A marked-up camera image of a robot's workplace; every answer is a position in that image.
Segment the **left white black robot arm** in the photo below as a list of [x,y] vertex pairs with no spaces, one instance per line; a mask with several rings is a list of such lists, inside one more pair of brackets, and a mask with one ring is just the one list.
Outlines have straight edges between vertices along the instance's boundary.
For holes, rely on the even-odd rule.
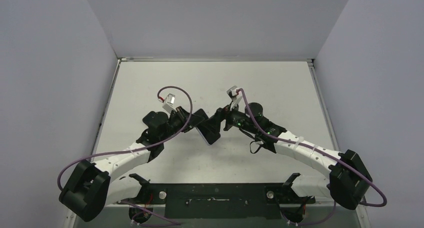
[[170,114],[150,111],[142,119],[147,128],[122,151],[105,152],[104,159],[83,158],[61,189],[58,200],[79,218],[89,222],[105,206],[125,199],[144,203],[149,198],[147,181],[125,176],[130,170],[151,162],[164,150],[164,143],[179,133],[187,133],[208,119],[203,109],[189,113],[177,107]]

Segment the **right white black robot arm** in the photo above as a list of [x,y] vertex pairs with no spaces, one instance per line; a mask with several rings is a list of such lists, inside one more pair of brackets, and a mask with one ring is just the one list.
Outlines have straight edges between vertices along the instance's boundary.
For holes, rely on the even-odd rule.
[[315,145],[266,118],[261,104],[252,102],[249,107],[252,117],[247,110],[231,110],[229,106],[218,108],[211,117],[199,109],[195,114],[204,121],[197,128],[211,145],[221,137],[221,123],[224,122],[224,131],[237,128],[260,148],[293,158],[324,176],[297,176],[282,189],[286,201],[294,203],[301,197],[327,197],[348,210],[357,208],[373,179],[356,152],[350,149],[339,152]]

